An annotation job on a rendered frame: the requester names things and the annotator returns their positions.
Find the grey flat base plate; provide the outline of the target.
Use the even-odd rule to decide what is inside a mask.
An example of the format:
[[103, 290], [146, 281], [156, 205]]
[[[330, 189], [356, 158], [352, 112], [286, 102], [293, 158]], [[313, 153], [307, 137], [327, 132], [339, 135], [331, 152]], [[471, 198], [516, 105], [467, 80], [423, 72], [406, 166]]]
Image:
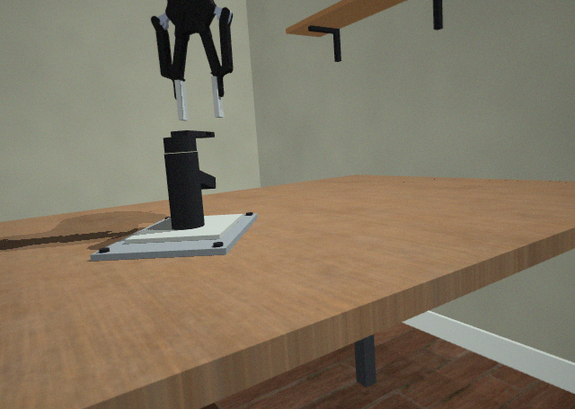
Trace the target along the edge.
[[227, 254], [249, 227], [258, 218], [258, 214], [247, 212], [220, 239], [177, 241], [160, 243], [125, 244], [125, 239], [151, 227], [146, 227], [135, 234], [90, 254], [91, 261], [129, 260], [147, 258], [204, 256]]

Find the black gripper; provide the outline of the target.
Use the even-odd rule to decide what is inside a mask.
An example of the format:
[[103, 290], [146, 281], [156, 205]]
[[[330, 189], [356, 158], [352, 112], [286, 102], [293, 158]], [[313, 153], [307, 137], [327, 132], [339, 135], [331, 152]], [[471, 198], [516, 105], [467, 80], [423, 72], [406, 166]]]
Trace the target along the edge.
[[[209, 28], [215, 15], [219, 21], [222, 66]], [[214, 0], [167, 0], [165, 13], [158, 17], [152, 16], [161, 76], [172, 79], [179, 120], [189, 120], [184, 71], [188, 41], [193, 33], [198, 33], [201, 37], [213, 75], [211, 82], [215, 117], [224, 118], [223, 77], [234, 70], [230, 31], [232, 19], [231, 11], [227, 7], [217, 7]], [[175, 26], [173, 61], [167, 31], [169, 21]]]

